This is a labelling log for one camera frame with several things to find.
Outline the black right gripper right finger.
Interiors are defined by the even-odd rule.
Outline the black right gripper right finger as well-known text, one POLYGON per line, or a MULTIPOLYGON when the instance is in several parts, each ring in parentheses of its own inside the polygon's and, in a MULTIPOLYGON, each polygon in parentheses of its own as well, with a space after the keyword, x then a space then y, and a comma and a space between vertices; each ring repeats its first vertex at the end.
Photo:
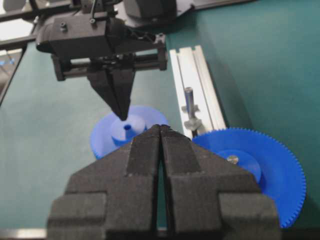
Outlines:
POLYGON ((160 127, 168 231, 174 240, 278 240, 274 201, 252 173, 160 127))

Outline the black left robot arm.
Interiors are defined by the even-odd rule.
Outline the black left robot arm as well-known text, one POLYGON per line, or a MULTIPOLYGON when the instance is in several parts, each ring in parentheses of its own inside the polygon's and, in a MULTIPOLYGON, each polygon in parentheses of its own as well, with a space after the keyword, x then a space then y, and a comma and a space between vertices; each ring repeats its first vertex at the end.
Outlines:
POLYGON ((125 14, 139 22, 131 27, 117 17, 116 4, 115 0, 82 0, 81 14, 57 17, 39 30, 36 48, 51 55, 58 81, 87 77, 124 121, 136 72, 167 69, 165 35, 142 27, 171 23, 178 6, 175 0, 125 0, 125 14))

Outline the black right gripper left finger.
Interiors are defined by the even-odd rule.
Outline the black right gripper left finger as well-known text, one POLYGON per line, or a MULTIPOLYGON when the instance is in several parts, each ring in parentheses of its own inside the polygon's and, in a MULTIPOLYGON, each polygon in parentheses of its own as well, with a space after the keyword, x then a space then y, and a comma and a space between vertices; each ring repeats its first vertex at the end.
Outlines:
POLYGON ((151 240, 157 235, 160 126, 73 173, 47 219, 49 240, 151 240))

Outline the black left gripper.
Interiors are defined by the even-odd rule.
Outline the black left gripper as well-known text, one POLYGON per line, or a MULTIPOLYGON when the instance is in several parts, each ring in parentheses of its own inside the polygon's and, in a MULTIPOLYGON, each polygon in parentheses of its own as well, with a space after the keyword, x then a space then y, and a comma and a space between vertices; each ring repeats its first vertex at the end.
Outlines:
POLYGON ((128 118, 135 71, 167 68, 165 35, 135 30, 115 17, 55 18, 40 28, 36 49, 51 54, 58 81, 87 75, 91 87, 120 120, 128 118))

